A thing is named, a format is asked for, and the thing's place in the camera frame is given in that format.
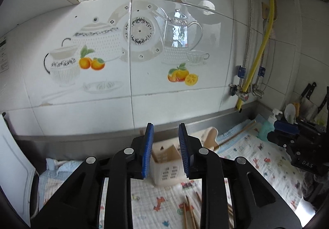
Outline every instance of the paper label on wall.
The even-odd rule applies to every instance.
[[[6,38],[0,38],[0,73],[8,70],[8,59],[6,53]]]

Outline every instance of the yellow gas pipe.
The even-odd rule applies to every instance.
[[[246,82],[243,84],[243,87],[242,87],[243,92],[246,92],[248,90],[249,85],[252,82],[252,78],[254,77],[257,65],[259,64],[259,62],[261,60],[262,54],[264,52],[265,46],[266,46],[266,44],[269,40],[269,35],[271,33],[271,30],[272,30],[273,21],[274,21],[274,0],[269,0],[269,5],[270,5],[270,8],[269,8],[269,22],[268,22],[268,25],[267,25],[267,29],[266,29],[262,44],[261,44],[261,46],[259,48],[259,51],[257,53],[257,57],[255,58],[255,60],[252,64],[252,68],[251,68],[250,73],[248,74],[248,78],[247,78]],[[240,110],[242,104],[243,104],[242,100],[239,99],[237,101],[236,108],[238,110]]]

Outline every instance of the black pitcher handle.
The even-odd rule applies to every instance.
[[[65,38],[63,41],[62,41],[62,47],[63,47],[63,43],[65,40],[70,40],[71,41],[71,38]]]
[[[44,57],[44,59],[43,59],[43,66],[44,66],[44,69],[46,70],[46,72],[48,72],[48,74],[50,74],[50,71],[49,70],[47,70],[47,68],[46,68],[46,57],[49,55],[49,53],[47,53],[46,54],[46,56]]]

